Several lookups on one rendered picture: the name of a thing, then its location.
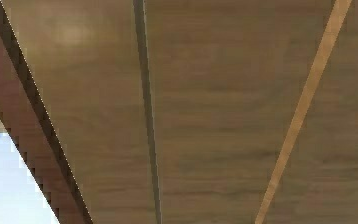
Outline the brown wooden cupboard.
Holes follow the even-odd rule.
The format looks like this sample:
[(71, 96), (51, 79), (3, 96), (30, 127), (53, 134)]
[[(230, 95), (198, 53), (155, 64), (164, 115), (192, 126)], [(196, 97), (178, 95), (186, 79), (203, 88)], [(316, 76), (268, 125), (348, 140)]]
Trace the brown wooden cupboard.
[(358, 224), (358, 0), (0, 0), (0, 130), (59, 224)]

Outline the window with pale blue sky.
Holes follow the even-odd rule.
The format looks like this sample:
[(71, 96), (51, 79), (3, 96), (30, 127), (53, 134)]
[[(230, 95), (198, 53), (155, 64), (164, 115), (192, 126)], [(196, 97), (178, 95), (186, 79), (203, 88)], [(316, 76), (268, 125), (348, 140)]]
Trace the window with pale blue sky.
[(60, 224), (1, 120), (0, 224)]

